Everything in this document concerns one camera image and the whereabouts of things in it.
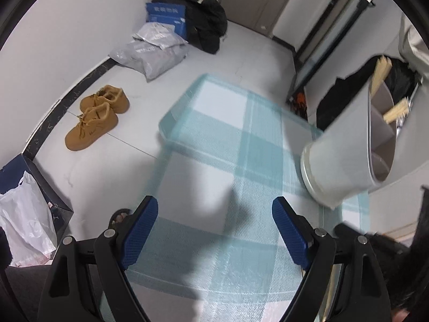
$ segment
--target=white plastic container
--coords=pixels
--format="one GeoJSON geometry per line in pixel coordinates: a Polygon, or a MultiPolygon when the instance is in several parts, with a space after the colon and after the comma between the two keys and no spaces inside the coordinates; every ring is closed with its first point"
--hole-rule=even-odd
{"type": "Polygon", "coordinates": [[[334,209],[343,200],[386,180],[395,155],[396,122],[387,125],[374,111],[385,113],[392,107],[385,84],[370,100],[367,83],[323,135],[304,148],[302,178],[318,203],[334,209]],[[386,129],[391,135],[382,144],[372,139],[372,135],[385,134],[386,129]],[[372,140],[378,147],[372,148],[372,140]]]}

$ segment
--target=container base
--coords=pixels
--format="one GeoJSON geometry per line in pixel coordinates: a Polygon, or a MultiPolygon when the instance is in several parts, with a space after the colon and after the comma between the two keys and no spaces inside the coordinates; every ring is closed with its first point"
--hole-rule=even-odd
{"type": "Polygon", "coordinates": [[[317,203],[334,210],[342,203],[342,200],[338,201],[331,199],[329,195],[324,194],[317,185],[310,169],[310,148],[312,147],[312,144],[313,143],[308,144],[301,154],[302,179],[304,180],[304,184],[308,192],[317,201],[317,203]]]}

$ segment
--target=blue gripper pad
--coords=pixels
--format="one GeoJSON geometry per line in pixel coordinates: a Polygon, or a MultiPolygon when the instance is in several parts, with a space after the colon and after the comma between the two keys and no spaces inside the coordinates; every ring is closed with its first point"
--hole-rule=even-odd
{"type": "Polygon", "coordinates": [[[158,201],[152,197],[138,219],[134,220],[134,224],[122,246],[121,266],[123,270],[136,263],[157,216],[158,201]]]}
{"type": "Polygon", "coordinates": [[[313,238],[308,236],[307,229],[300,224],[301,220],[284,197],[278,197],[272,202],[272,217],[293,262],[303,270],[308,270],[311,265],[309,247],[313,238]]]}

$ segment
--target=tan sneaker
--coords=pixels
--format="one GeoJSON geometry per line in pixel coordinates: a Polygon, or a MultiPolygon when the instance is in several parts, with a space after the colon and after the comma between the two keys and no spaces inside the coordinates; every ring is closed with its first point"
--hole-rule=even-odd
{"type": "Polygon", "coordinates": [[[79,123],[66,135],[66,147],[72,151],[87,148],[117,125],[117,116],[108,103],[88,108],[79,123]]]}
{"type": "Polygon", "coordinates": [[[122,88],[106,85],[97,93],[82,99],[81,112],[103,103],[109,103],[115,114],[123,114],[130,107],[130,102],[122,88]]]}

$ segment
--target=black slipper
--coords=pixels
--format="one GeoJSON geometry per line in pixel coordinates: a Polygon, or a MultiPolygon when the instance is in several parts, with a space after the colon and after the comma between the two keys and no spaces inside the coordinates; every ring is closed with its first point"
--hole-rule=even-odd
{"type": "Polygon", "coordinates": [[[121,208],[120,210],[117,210],[115,213],[113,213],[113,215],[110,217],[110,220],[109,220],[109,226],[108,226],[108,228],[109,229],[117,229],[117,226],[119,225],[119,224],[121,224],[121,223],[123,223],[124,222],[124,220],[125,219],[127,219],[128,218],[128,216],[131,214],[131,210],[130,209],[128,209],[128,208],[121,208]],[[123,219],[123,221],[121,221],[121,222],[116,222],[116,217],[118,216],[118,215],[121,215],[121,213],[126,213],[127,214],[127,216],[123,219]]]}

